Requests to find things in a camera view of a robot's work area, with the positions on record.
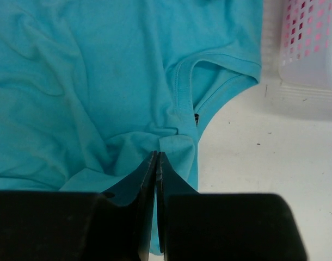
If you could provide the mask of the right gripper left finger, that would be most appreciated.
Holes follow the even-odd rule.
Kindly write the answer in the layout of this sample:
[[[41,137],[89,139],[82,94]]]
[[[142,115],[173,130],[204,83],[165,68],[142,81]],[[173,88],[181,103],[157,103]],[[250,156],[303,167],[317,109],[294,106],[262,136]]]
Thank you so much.
[[[0,191],[0,260],[147,260],[156,161],[102,193]]]

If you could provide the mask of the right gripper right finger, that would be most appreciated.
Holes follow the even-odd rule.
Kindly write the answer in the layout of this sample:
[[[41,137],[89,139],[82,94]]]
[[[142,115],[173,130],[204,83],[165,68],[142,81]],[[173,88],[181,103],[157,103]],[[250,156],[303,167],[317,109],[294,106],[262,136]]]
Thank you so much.
[[[166,260],[307,260],[297,225],[277,194],[201,194],[156,167],[159,245]]]

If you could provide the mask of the turquoise t shirt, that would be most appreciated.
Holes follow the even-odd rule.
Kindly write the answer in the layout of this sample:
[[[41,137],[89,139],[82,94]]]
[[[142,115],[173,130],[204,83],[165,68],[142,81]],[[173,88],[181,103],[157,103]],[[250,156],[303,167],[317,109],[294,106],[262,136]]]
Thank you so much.
[[[102,192],[261,75],[263,1],[0,1],[0,190]]]

